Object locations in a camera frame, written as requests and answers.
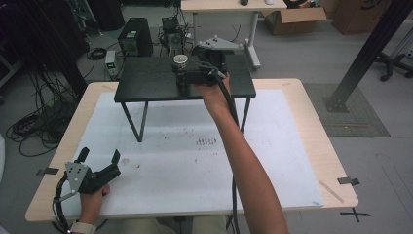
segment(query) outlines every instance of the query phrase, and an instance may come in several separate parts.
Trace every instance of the floor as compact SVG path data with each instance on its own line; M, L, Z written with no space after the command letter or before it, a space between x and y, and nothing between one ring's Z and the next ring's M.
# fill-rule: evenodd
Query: floor
M124 8L123 13L125 19L147 16L154 42L161 25L160 18L172 14L163 8L129 6ZM412 25L412 21L403 24L386 47L386 53L395 48ZM201 28L198 35L207 39L218 34L231 40L236 37L237 28L237 24L206 26ZM248 32L248 27L242 25L236 42L242 43ZM117 33L119 31L104 32L104 36L91 34L91 47L106 48L117 41ZM257 79L294 77L306 83L338 84L367 37L368 34L342 35L331 25L330 20L319 22L312 33L274 36L260 19L254 44L262 67L257 70L251 68L251 76ZM159 47L156 47L154 56L159 54ZM405 58L405 61L413 63L409 58ZM78 66L81 73L86 74L92 62L82 57L78 60ZM397 70L389 81L381 82L379 78L384 73L382 64L373 64L358 86L391 137L330 138L348 176L360 182L360 185L355 186L358 206L353 210L286 212L290 233L412 233L413 80L404 78L403 72ZM108 80L103 61L95 63L86 80ZM19 145L6 138L7 129L34 110L33 93L33 85L24 70L0 90L5 101L0 105L0 134L6 140L6 162L0 183L0 225L12 234L55 232L50 223L31 223L24 219L25 211L42 179L36 173L49 165L54 151L39 157L23 157L19 153ZM23 150L41 152L44 147L38 140L30 140ZM354 211L357 215L341 214ZM117 233L121 225L121 220L109 220L98 233ZM191 219L188 218L183 223L183 233L189 233L190 226ZM240 228L243 233L248 233L243 216L240 216Z

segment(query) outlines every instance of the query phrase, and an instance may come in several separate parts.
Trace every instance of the black box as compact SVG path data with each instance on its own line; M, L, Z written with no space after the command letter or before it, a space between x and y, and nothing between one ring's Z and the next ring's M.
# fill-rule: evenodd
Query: black box
M124 56L152 57L154 52L146 18L130 18L118 41Z

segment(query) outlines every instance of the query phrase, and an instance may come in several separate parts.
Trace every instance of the desk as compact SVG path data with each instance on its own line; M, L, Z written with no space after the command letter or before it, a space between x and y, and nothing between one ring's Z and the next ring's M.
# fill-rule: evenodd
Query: desk
M282 10L285 9L286 5L282 0L275 0L273 5L265 4L264 0L249 0L248 5L243 6L240 3L240 0L183 0L181 2L182 12L192 13L194 20L194 42L198 43L196 38L196 23L197 23L197 13L206 13L206 12L252 12L251 19L251 29L249 31L249 38L245 39L246 41L246 50L248 51L249 57L252 61L253 67L261 67L259 62L258 55L255 52L254 48L254 37L255 29L258 20L258 14L260 11L264 10Z
M189 57L188 70L197 70L192 62L197 57ZM127 58L122 79L115 95L115 102L120 102L138 142L142 142L146 113L149 101L202 99L201 95L191 86L178 89L175 74L171 71L172 59L169 57L156 58ZM244 129L249 102L256 93L251 81L248 66L244 56L226 56L226 63L234 79L231 79L233 98L246 98L244 118L241 129ZM127 102L145 102L145 108L140 124L140 133L134 125Z
M339 177L346 177L346 173L301 82L297 79L260 79L253 80L253 83L256 89L283 90L303 146L319 182L319 190L324 199L323 208L356 206L358 198L352 186L349 184L341 185L337 181ZM52 200L56 185L63 175L64 163L72 160L89 119L94 113L94 107L100 94L115 92L117 87L118 83L104 82L96 82L88 86L50 164L51 168L58 168L59 171L57 175L44 176L27 209L25 218L28 221L54 220Z

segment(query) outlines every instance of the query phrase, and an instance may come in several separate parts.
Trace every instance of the white desk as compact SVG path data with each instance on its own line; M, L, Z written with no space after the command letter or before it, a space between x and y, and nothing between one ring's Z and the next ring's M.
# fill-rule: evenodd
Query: white desk
M50 164L51 168L58 168L59 171L57 175L44 176L27 210L25 216L27 220L54 220L52 218L52 200L56 185L64 171L64 163L71 161L75 155L100 94L115 92L117 85L118 83L92 83L88 86ZM356 206L358 199L352 186L349 184L341 185L337 181L339 177L346 177L346 173L301 82L296 79L254 80L254 86L256 89L281 89L283 91L317 179L324 200L323 208ZM111 217L133 217L133 215Z
M274 0L273 5L265 4L264 0L249 0L246 6L241 5L240 0L182 0L181 2L182 12L193 14L195 34L194 43L198 43L196 38L197 13L251 12L251 28L249 31L249 38L245 39L245 47L255 69L261 67L261 63L259 62L258 55L256 54L254 48L255 29L258 21L258 14L260 11L278 11L285 8L286 5L282 0Z

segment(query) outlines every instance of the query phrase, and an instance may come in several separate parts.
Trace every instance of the cardboard box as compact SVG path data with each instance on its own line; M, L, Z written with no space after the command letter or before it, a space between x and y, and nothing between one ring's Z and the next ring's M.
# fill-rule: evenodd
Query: cardboard box
M324 8L286 9L262 14L265 24L274 35L312 32L317 21L327 20Z
M341 1L342 0L320 0L319 4L324 7L327 18L332 20L337 13Z
M342 34L371 32L391 2L383 0L341 1L332 24Z

